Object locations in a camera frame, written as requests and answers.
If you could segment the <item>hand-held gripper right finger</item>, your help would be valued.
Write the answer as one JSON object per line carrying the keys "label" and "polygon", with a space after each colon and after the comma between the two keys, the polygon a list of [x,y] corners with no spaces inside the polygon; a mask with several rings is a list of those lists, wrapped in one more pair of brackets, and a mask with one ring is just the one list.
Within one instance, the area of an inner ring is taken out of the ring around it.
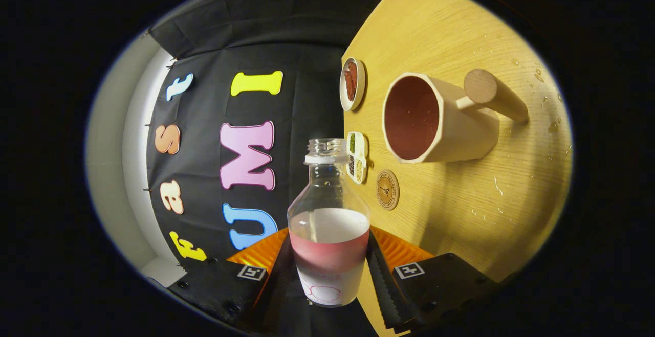
{"label": "hand-held gripper right finger", "polygon": [[423,332],[459,318],[505,286],[454,253],[431,255],[382,230],[369,228],[366,259],[384,326]]}

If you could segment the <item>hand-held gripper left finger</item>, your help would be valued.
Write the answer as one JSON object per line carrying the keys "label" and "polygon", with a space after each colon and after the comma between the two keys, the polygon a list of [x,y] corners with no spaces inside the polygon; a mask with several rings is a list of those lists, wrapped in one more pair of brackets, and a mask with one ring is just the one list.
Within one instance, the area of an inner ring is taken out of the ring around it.
{"label": "hand-held gripper left finger", "polygon": [[189,266],[168,290],[228,328],[274,335],[283,327],[283,310],[302,304],[290,231],[279,230],[227,259]]}

